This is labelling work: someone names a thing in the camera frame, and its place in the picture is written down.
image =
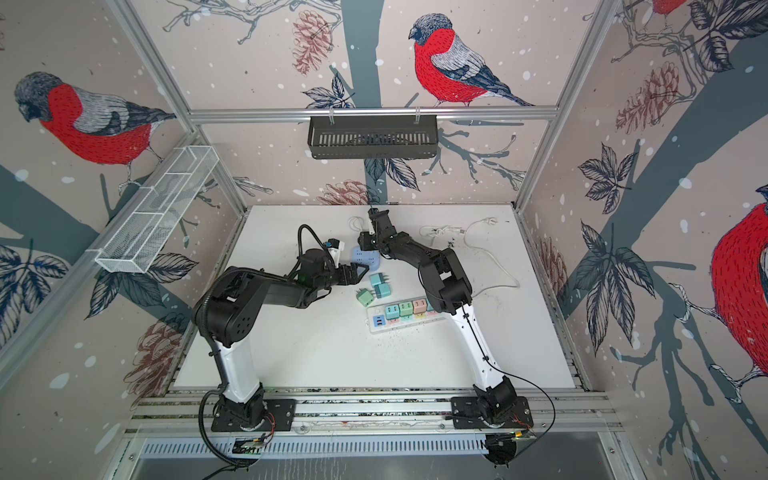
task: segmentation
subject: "white mesh basket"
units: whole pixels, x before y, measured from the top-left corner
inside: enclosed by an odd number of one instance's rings
[[[208,145],[174,152],[168,171],[155,185],[141,188],[144,199],[96,256],[105,270],[146,273],[219,161]]]

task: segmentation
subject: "black metal basket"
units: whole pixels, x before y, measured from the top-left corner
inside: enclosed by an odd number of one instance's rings
[[[432,158],[437,155],[437,117],[421,115],[312,117],[307,143],[312,156],[327,158]]]

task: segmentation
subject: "white cable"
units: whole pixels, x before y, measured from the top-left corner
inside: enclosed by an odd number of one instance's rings
[[[356,232],[362,232],[363,230],[363,220],[360,217],[350,217],[346,224],[349,225],[350,229]]]
[[[467,233],[469,232],[469,229],[471,229],[474,225],[477,223],[487,223],[488,225],[496,225],[498,223],[498,220],[494,217],[488,217],[484,218],[482,220],[477,220],[476,222],[472,222],[469,224],[469,227],[461,228],[461,227],[452,227],[450,225],[446,225],[444,227],[434,227],[431,225],[425,225],[424,227],[419,228],[419,235],[422,237],[431,237],[432,242],[429,244],[431,247],[435,243],[435,238],[440,237],[441,235],[445,235],[448,232],[453,233],[460,233],[462,235],[462,241],[464,245],[467,246],[467,248],[471,250],[477,250],[480,252],[485,253],[488,255],[491,260],[493,260],[493,263],[496,264],[496,266],[504,272],[506,276],[512,279],[512,281],[515,282],[515,285],[494,285],[494,286],[487,286],[486,288],[480,290],[479,292],[472,295],[472,298],[476,297],[477,295],[480,295],[481,293],[485,292],[486,290],[490,290],[493,288],[499,288],[499,287],[506,287],[506,288],[520,288],[520,280],[516,279],[511,273],[507,271],[507,269],[502,266],[502,264],[496,260],[496,257],[494,257],[493,253],[487,251],[485,248],[482,247],[476,247],[474,245],[470,245],[469,242],[467,242]]]

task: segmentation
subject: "red bird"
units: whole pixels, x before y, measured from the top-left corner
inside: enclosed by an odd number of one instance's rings
[[[26,121],[39,118],[74,154],[95,164],[126,165],[128,180],[118,190],[139,184],[131,179],[131,162],[144,150],[151,151],[149,139],[154,129],[176,117],[116,95],[73,87],[43,71],[21,79],[15,96]]]
[[[466,105],[480,97],[502,97],[531,106],[515,97],[480,54],[464,45],[453,31],[453,24],[441,13],[430,13],[416,20],[408,38],[415,40],[416,77],[437,97],[437,104],[460,101]]]
[[[768,185],[757,192],[768,201]],[[694,308],[723,322],[754,362],[740,380],[732,379],[721,366],[710,366],[736,390],[736,397],[729,400],[741,403],[741,387],[751,379],[768,376],[768,204],[754,207],[720,239],[712,254],[711,274],[713,309],[693,305],[682,286],[672,285],[681,290],[688,309]]]

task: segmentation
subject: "bird head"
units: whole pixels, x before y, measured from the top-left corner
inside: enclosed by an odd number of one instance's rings
[[[429,13],[416,20],[408,38],[416,40],[423,47],[429,37],[441,28],[453,28],[453,24],[442,13]]]
[[[768,202],[768,185],[763,185],[762,187],[755,190],[758,194],[763,195],[765,197],[766,202]]]
[[[56,75],[36,71],[22,78],[16,84],[16,103],[18,111],[22,113],[26,121],[39,118],[42,121],[51,121],[51,109],[48,108],[48,94],[57,86],[64,84]]]

